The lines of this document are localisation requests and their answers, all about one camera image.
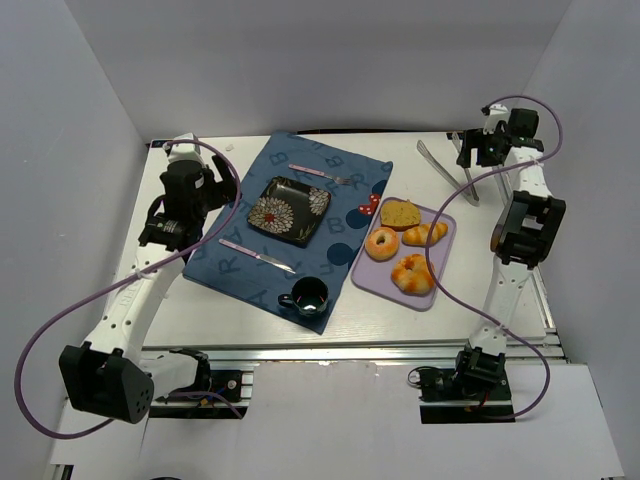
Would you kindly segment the striped long bread roll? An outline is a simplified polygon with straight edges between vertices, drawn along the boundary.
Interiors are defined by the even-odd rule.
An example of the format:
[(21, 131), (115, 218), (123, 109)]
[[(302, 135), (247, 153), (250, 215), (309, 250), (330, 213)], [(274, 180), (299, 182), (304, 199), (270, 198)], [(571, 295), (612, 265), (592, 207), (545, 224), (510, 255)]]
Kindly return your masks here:
[(448, 233), (448, 225), (437, 222), (434, 227), (430, 223), (414, 226), (402, 234), (402, 242), (409, 246), (435, 245)]

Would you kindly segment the pink glazed bagel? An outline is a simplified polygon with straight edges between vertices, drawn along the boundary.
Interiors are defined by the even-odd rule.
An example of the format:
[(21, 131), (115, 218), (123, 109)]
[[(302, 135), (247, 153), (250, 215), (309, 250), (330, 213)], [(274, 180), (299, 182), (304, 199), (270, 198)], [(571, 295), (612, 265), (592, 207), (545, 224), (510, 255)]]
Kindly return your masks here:
[(365, 251), (375, 261), (391, 259), (399, 250), (397, 233), (389, 227), (373, 230), (365, 241)]

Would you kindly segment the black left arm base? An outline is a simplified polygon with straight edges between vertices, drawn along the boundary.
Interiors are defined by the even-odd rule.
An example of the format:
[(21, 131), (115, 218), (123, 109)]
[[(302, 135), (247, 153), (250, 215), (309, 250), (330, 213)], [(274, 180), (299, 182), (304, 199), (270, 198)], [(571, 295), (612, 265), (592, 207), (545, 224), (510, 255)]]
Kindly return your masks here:
[(216, 369), (202, 351), (148, 352), (141, 368), (154, 384), (151, 418), (239, 420), (248, 410), (248, 374), (230, 367)]

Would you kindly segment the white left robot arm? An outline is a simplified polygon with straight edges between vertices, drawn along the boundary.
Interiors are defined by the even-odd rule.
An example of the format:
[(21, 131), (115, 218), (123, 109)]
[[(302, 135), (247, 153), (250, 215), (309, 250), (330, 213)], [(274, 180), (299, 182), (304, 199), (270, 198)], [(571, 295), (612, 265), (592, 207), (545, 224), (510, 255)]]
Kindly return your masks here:
[(164, 192), (148, 210), (130, 276), (83, 343), (59, 358), (75, 409), (128, 423), (174, 392), (219, 391), (198, 350), (142, 354), (176, 278), (322, 333), (393, 168), (288, 133), (269, 138), (243, 180), (191, 134), (163, 148)]

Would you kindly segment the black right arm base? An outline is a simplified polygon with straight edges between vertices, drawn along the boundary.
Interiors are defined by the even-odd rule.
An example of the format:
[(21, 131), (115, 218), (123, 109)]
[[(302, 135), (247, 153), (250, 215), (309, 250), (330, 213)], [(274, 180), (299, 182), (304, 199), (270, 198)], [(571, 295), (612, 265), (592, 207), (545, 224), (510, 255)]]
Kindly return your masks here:
[(407, 383), (419, 392), (424, 425), (510, 423), (515, 413), (510, 385), (503, 376), (497, 385), (463, 383), (453, 368), (419, 366), (407, 374)]

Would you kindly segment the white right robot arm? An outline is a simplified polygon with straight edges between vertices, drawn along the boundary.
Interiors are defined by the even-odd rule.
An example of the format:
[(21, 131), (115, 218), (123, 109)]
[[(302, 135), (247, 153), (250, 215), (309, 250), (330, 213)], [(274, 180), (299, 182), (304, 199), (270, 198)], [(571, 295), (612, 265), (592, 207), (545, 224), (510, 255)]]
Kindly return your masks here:
[(455, 367), (445, 372), (435, 367), (414, 370), (421, 399), (427, 403), (468, 401), (479, 410), (492, 393), (507, 386), (506, 348), (514, 340), (542, 354), (531, 342), (515, 334), (511, 323), (524, 287), (534, 270), (549, 255), (566, 212), (565, 201), (547, 187), (543, 164), (549, 160), (537, 139), (537, 111), (510, 109), (502, 99), (482, 109), (483, 127), (464, 132), (457, 164), (485, 168), (485, 176), (512, 172), (511, 192), (490, 240), (493, 270), (482, 308), (473, 313), (480, 323), (458, 353)]

